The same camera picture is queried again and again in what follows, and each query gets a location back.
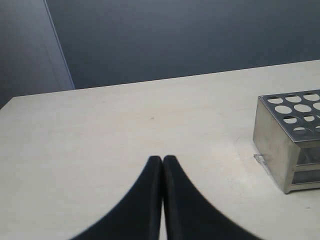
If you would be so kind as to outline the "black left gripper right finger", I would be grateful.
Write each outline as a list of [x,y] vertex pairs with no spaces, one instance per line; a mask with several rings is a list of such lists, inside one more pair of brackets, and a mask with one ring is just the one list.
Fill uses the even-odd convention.
[[194,186],[174,155],[163,159],[168,240],[258,240],[217,210]]

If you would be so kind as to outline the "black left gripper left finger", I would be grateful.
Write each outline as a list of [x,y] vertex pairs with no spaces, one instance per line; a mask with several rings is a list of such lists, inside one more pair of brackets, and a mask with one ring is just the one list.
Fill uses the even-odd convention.
[[74,240],[158,240],[163,199],[163,162],[150,156],[126,195]]

